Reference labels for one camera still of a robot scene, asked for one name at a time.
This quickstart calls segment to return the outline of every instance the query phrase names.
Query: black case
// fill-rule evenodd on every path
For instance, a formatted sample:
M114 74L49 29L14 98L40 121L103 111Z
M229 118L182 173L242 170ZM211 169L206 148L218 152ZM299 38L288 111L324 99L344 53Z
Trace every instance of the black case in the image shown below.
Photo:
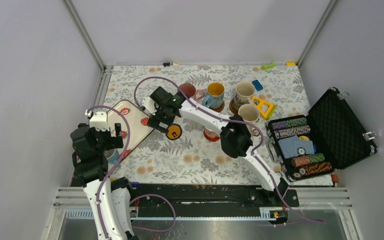
M337 88L329 88L314 104L306 115L298 115L271 120L266 123L269 141L266 146L274 162L281 162L282 169L289 180L297 181L332 173L334 170L345 169L359 161L377 153L378 149L373 139L374 132L368 132L363 127L351 107L345 101L347 92ZM305 117L311 128L308 136L316 146L317 153L323 153L325 162L330 162L333 169L313 175L297 178L293 173L299 169L292 165L292 158L285 159L273 130L273 123ZM270 149L273 146L277 157Z

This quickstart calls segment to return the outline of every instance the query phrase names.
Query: flower pattern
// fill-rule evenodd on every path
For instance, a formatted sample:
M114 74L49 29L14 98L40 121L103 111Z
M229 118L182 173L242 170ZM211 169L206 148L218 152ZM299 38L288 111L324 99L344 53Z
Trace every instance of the flower pattern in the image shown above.
M259 66L249 65L114 66L104 105L112 107L121 100L135 103L135 86L140 80L151 76L171 79L177 85L190 83L196 89L206 89L208 84L213 82L223 84L225 107L221 113L230 116L233 114L229 110L229 102L235 97L236 84L253 80L258 80L263 86L263 90L256 95L263 95L266 101L277 104L271 119L295 116L310 109L296 66L276 66L264 71ZM168 92L176 92L176 88L170 83L150 79L138 88L137 100L141 102L158 86ZM176 118L174 123L179 124L183 130L179 139L169 140L163 133L153 131L125 158L111 178L127 177L134 182L156 184L259 184L257 178L241 161L227 156L222 151L220 141L209 142L204 138L202 125L186 118ZM264 130L264 134L265 123L262 118L257 123ZM254 143L260 141L259 136L251 138ZM266 147L260 147L257 151L272 169L279 166L278 163L272 162ZM332 180L329 175L325 175L291 184L330 186Z

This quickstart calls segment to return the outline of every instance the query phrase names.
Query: case lid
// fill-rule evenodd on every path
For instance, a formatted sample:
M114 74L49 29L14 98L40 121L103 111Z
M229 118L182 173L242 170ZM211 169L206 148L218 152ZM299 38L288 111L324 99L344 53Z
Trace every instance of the case lid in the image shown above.
M308 111L307 120L311 130L322 136L324 148L335 160L335 169L347 168L377 151L375 143L365 139L366 129L335 87L329 88Z

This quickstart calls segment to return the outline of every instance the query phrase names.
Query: white wall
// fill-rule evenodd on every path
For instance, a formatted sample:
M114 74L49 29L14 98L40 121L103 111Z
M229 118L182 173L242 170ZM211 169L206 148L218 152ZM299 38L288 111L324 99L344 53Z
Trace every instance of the white wall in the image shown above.
M73 0L108 65L295 62L329 0Z
M99 69L58 0L0 0L0 239L37 240Z
M365 240L384 239L384 1L340 1L301 68L312 103L331 86L367 130L379 153L340 171Z

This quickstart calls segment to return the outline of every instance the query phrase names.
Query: orange smiley face coaster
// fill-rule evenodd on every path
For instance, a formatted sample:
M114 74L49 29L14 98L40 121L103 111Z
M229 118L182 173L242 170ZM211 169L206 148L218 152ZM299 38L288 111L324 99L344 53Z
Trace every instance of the orange smiley face coaster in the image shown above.
M182 127L180 127L180 125L178 125L178 124L171 124L170 126L168 126L167 130L168 131L165 135L170 140L176 140L176 139L180 138L180 136L183 133Z

